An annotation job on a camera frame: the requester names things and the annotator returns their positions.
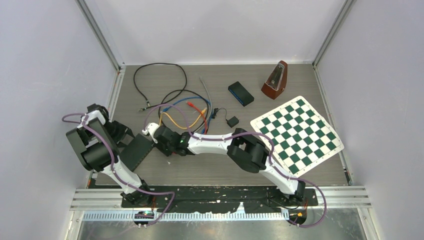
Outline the dark grey network switch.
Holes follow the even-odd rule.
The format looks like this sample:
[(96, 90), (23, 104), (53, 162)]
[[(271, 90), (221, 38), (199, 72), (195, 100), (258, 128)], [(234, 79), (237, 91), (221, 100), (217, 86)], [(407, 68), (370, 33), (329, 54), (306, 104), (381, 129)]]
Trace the dark grey network switch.
[(126, 136), (125, 139), (118, 144), (118, 147), (121, 161), (129, 170), (134, 172), (152, 151), (154, 142), (142, 134), (137, 134), (135, 137)]

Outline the black power adapter with cord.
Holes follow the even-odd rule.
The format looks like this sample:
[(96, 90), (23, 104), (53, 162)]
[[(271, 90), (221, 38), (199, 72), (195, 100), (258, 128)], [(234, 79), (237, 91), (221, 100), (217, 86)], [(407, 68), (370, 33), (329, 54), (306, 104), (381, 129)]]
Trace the black power adapter with cord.
[(224, 119), (225, 119), (225, 121), (226, 121), (226, 124), (230, 127), (230, 128), (233, 128), (233, 127), (235, 127), (236, 125), (238, 125), (239, 124), (239, 119), (236, 117), (236, 116), (233, 116), (233, 117), (231, 117), (231, 118), (227, 118), (227, 110), (224, 108), (224, 107), (221, 107), (221, 108), (214, 108), (213, 109), (213, 113), (212, 113), (212, 115), (211, 115), (211, 119), (215, 119), (216, 118), (216, 115), (218, 114), (218, 112), (220, 111), (220, 110), (224, 110), (225, 111), (225, 116), (224, 116)]

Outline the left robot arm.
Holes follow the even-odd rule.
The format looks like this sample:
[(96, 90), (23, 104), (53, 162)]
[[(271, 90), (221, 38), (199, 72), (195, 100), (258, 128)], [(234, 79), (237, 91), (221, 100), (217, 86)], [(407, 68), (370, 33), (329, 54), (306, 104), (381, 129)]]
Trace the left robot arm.
[(68, 131), (66, 138), (82, 166), (112, 178), (122, 188), (121, 196), (127, 203), (150, 206), (153, 193), (134, 171), (153, 149), (153, 142), (110, 120), (102, 105), (93, 103), (79, 116), (77, 127)]

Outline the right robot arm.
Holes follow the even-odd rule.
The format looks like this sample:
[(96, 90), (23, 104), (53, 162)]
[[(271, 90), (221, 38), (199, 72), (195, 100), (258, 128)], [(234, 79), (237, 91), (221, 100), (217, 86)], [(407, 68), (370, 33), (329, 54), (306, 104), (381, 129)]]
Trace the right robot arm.
[(267, 150), (254, 132), (236, 128), (233, 133), (205, 135), (194, 132), (181, 134), (166, 126), (149, 131), (155, 147), (166, 156), (200, 154), (226, 155), (242, 170), (261, 174), (274, 183), (291, 205), (299, 205), (306, 197), (305, 182), (289, 174)]

